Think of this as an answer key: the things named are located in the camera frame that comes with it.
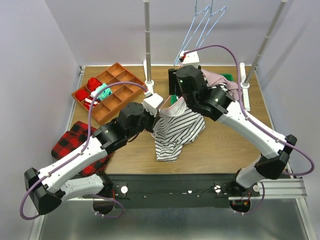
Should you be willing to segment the thin striped tank top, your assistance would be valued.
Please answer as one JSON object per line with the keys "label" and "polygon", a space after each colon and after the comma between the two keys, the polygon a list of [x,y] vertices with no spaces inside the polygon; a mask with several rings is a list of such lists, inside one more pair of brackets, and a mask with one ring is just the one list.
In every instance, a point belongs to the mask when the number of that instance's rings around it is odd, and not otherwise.
{"label": "thin striped tank top", "polygon": [[159,111],[160,119],[151,134],[158,162],[174,162],[184,145],[193,143],[205,129],[204,117],[187,107],[181,97],[173,105]]}

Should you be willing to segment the pink wire hanger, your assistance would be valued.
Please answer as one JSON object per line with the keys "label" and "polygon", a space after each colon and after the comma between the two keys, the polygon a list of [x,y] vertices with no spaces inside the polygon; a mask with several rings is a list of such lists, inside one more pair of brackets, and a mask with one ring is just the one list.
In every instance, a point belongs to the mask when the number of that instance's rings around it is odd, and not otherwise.
{"label": "pink wire hanger", "polygon": [[161,105],[160,109],[162,109],[170,99],[171,99],[171,95],[169,95],[169,96],[167,97],[167,99],[166,99],[166,100],[164,101],[164,103]]}

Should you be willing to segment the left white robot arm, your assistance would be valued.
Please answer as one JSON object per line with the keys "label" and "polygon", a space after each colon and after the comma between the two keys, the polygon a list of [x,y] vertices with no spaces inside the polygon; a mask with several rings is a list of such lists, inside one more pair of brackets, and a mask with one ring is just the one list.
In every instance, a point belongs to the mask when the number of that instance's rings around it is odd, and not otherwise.
{"label": "left white robot arm", "polygon": [[74,184],[74,177],[90,164],[114,153],[133,141],[141,132],[153,132],[159,119],[159,103],[130,102],[118,117],[89,133],[81,146],[54,164],[37,170],[33,167],[24,172],[26,194],[30,197],[39,216],[55,210],[63,201],[81,195],[97,194],[104,198],[110,194],[111,185],[105,174],[94,174],[82,183]]}

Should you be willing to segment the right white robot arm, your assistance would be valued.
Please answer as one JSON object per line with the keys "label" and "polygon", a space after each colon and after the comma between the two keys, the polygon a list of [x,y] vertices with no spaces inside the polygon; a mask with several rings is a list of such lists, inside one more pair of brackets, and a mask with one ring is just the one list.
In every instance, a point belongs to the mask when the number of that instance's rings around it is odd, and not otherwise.
{"label": "right white robot arm", "polygon": [[297,138],[284,136],[241,110],[240,102],[231,95],[225,83],[208,86],[200,68],[186,65],[168,70],[169,89],[175,89],[193,112],[218,121],[250,141],[260,156],[240,169],[228,183],[227,192],[241,196],[256,182],[277,180],[283,173]]}

